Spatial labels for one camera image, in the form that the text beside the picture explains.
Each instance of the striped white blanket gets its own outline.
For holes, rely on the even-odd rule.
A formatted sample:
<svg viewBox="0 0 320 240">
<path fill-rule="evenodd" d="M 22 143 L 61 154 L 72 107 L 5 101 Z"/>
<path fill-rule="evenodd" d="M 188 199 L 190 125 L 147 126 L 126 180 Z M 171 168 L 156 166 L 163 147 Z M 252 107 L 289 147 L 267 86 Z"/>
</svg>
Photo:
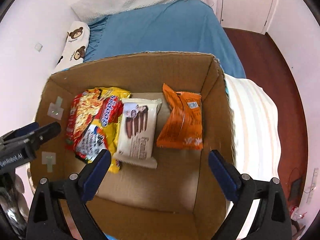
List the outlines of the striped white blanket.
<svg viewBox="0 0 320 240">
<path fill-rule="evenodd" d="M 225 74 L 225 81 L 233 111 L 235 167 L 253 179 L 270 181 L 272 177 L 279 178 L 281 146 L 275 103 L 249 79 Z M 258 205 L 259 200 L 254 200 L 238 239 L 247 236 Z"/>
</svg>

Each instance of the orange snack package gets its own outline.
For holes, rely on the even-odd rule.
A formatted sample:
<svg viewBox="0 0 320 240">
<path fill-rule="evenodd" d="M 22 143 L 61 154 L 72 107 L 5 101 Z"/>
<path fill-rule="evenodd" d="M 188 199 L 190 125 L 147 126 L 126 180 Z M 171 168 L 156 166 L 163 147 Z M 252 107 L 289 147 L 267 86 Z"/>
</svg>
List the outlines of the orange snack package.
<svg viewBox="0 0 320 240">
<path fill-rule="evenodd" d="M 175 92 L 166 84 L 163 84 L 162 90 L 172 111 L 157 139 L 157 146 L 201 150 L 201 95 Z"/>
</svg>

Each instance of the yellow snack package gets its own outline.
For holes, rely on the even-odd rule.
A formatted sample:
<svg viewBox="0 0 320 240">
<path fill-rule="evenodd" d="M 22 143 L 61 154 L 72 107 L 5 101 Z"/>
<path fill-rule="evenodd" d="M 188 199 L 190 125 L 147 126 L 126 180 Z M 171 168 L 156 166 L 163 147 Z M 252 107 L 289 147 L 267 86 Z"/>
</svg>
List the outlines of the yellow snack package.
<svg viewBox="0 0 320 240">
<path fill-rule="evenodd" d="M 163 84 L 162 90 L 172 111 L 157 139 L 157 146 L 201 150 L 201 95 L 175 92 L 166 84 Z"/>
<path fill-rule="evenodd" d="M 129 97 L 129 91 L 116 87 L 94 88 L 76 96 L 67 126 L 67 148 L 85 163 L 91 163 L 102 149 L 113 156 L 123 111 L 121 98 Z M 108 171 L 117 173 L 119 169 L 120 163 L 112 158 Z"/>
</svg>

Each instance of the cardboard box flap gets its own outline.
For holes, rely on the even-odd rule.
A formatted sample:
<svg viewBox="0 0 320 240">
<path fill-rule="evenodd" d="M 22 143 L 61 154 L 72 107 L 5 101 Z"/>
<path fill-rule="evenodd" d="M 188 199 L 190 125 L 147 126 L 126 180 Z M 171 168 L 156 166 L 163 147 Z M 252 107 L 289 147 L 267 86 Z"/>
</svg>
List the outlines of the cardboard box flap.
<svg viewBox="0 0 320 240">
<path fill-rule="evenodd" d="M 48 109 L 50 103 L 55 103 L 57 97 L 62 98 L 61 108 L 63 108 L 62 119 L 57 120 L 48 116 Z M 61 125 L 61 133 L 41 145 L 40 149 L 36 152 L 37 158 L 30 163 L 32 171 L 32 180 L 34 185 L 38 185 L 43 177 L 51 180 L 62 179 L 64 177 L 64 154 L 65 154 L 65 131 L 67 127 L 68 116 L 70 113 L 70 103 L 74 95 L 58 86 L 52 80 L 48 80 L 42 92 L 41 101 L 39 104 L 38 112 L 36 115 L 36 122 L 40 126 L 47 125 L 52 122 L 58 122 Z M 42 164 L 42 152 L 52 152 L 56 154 L 56 164 L 53 165 L 53 172 L 47 172 L 46 164 Z"/>
<path fill-rule="evenodd" d="M 221 68 L 219 77 L 203 101 L 203 138 L 199 183 L 194 215 L 199 239 L 211 239 L 226 215 L 226 199 L 214 178 L 209 165 L 208 153 L 217 149 L 225 160 L 233 163 L 232 115 L 225 92 Z"/>
<path fill-rule="evenodd" d="M 93 87 L 162 92 L 163 83 L 175 91 L 200 93 L 213 59 L 210 54 L 145 52 L 79 64 L 51 79 L 74 94 Z"/>
<path fill-rule="evenodd" d="M 205 99 L 207 98 L 215 82 L 218 80 L 219 76 L 221 75 L 223 76 L 223 73 L 219 71 L 221 70 L 221 68 L 219 68 L 218 66 L 219 66 L 219 62 L 214 57 L 212 59 L 210 68 L 208 69 L 207 76 L 205 77 L 205 80 L 201 89 L 202 102 L 204 102 Z"/>
<path fill-rule="evenodd" d="M 66 201 L 61 202 L 68 214 Z M 198 240 L 193 214 L 133 208 L 99 197 L 87 207 L 101 230 L 119 240 Z"/>
</svg>

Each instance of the wall outlet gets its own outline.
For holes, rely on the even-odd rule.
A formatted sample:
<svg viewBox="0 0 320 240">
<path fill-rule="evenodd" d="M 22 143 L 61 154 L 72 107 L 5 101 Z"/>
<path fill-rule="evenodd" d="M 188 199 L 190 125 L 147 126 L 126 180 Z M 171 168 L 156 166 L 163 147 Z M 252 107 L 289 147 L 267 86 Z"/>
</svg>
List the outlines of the wall outlet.
<svg viewBox="0 0 320 240">
<path fill-rule="evenodd" d="M 42 47 L 42 44 L 40 44 L 39 42 L 35 45 L 35 49 L 39 52 L 41 51 Z"/>
</svg>

